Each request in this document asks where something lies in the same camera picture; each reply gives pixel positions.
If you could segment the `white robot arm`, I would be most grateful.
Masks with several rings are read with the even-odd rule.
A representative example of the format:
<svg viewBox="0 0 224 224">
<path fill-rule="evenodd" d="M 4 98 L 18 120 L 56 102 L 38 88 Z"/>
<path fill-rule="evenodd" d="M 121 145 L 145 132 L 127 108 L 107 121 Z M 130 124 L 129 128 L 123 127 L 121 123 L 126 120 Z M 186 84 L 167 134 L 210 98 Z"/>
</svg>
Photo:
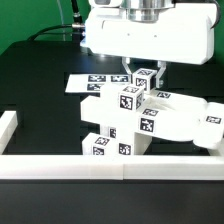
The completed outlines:
<svg viewBox="0 0 224 224">
<path fill-rule="evenodd" d="M 160 81 L 168 62 L 201 65 L 214 54 L 216 0 L 89 0 L 85 42 L 95 54 L 154 60 Z"/>
</svg>

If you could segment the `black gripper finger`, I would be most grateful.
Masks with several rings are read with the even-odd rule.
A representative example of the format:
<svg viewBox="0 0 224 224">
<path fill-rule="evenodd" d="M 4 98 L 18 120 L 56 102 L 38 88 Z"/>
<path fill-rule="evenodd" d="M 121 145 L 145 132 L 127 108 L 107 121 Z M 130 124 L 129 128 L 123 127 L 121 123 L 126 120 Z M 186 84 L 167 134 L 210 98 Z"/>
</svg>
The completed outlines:
<svg viewBox="0 0 224 224">
<path fill-rule="evenodd" d="M 164 72 L 166 71 L 167 63 L 165 61 L 158 61 L 157 67 L 159 68 L 159 70 L 155 76 L 156 87 L 161 88 L 163 86 L 162 76 Z"/>
<path fill-rule="evenodd" d="M 129 57 L 122 58 L 122 66 L 128 75 L 132 75 L 133 71 L 130 68 L 131 59 Z"/>
</svg>

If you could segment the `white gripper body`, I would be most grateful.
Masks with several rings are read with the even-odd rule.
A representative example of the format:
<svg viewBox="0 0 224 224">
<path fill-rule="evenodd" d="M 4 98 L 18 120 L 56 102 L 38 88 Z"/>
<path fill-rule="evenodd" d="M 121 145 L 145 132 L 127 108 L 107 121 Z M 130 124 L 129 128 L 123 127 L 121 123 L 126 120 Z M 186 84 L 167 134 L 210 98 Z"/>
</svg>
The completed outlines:
<svg viewBox="0 0 224 224">
<path fill-rule="evenodd" d="M 94 8 L 86 44 L 96 54 L 203 64 L 214 53 L 214 23 L 213 4 L 178 4 L 154 23 L 130 21 L 122 9 Z"/>
</svg>

